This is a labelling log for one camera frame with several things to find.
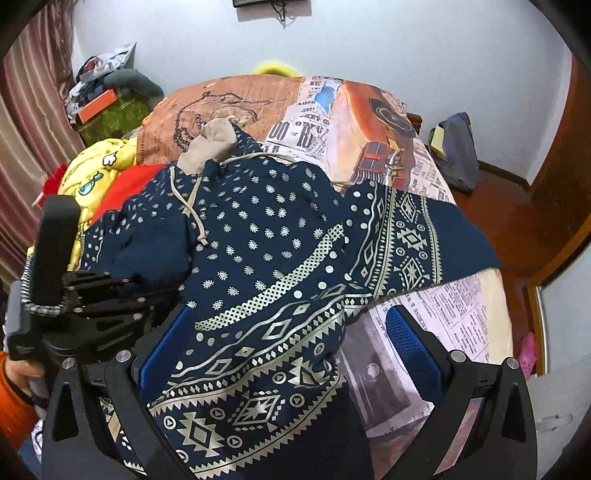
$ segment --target sleeve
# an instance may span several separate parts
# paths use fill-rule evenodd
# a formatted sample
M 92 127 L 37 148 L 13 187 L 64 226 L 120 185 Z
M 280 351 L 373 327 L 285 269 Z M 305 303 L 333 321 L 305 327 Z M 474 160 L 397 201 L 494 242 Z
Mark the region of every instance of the sleeve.
M 0 430 L 14 450 L 18 450 L 31 433 L 38 418 L 32 405 L 14 390 L 4 372 L 7 355 L 0 352 Z
M 374 300 L 500 267 L 455 205 L 365 181 L 343 198 L 348 275 Z

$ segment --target gray bag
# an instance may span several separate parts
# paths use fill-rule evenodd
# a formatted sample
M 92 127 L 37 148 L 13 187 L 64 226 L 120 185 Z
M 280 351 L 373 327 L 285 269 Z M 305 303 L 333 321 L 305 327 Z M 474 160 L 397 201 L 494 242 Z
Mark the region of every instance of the gray bag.
M 456 113 L 441 122 L 439 126 L 444 130 L 443 149 L 446 156 L 442 158 L 430 148 L 435 165 L 451 188 L 471 192 L 476 188 L 480 172 L 470 117 L 466 112 Z M 429 144 L 431 144 L 434 131 L 435 129 L 431 130 L 429 135 Z

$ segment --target blue gripper pad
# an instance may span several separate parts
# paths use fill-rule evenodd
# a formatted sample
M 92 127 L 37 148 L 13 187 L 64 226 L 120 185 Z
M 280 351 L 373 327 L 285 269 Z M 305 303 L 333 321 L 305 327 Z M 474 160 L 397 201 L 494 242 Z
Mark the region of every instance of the blue gripper pad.
M 186 321 L 185 308 L 164 334 L 139 371 L 139 399 L 143 402 L 156 400 L 167 386 L 170 374 L 178 362 L 179 346 L 194 333 L 195 324 Z
M 444 397 L 441 370 L 396 307 L 386 314 L 386 333 L 421 398 L 435 405 L 441 402 Z

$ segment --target person's arm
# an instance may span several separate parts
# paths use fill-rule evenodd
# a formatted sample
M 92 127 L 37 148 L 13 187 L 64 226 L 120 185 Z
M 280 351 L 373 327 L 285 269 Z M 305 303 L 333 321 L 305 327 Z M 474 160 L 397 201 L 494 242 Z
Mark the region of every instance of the person's arm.
M 12 362 L 0 352 L 0 430 L 14 450 L 20 448 L 38 420 L 27 379 L 42 376 L 40 366 Z

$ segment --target orange box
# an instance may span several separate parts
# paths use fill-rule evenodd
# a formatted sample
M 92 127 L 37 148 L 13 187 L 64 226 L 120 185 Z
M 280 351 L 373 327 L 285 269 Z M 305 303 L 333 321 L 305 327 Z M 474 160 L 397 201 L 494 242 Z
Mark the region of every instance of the orange box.
M 94 117 L 97 113 L 102 112 L 110 104 L 117 100 L 117 96 L 113 90 L 107 90 L 101 93 L 97 98 L 88 103 L 80 112 L 78 117 L 80 121 L 85 124 L 88 120 Z

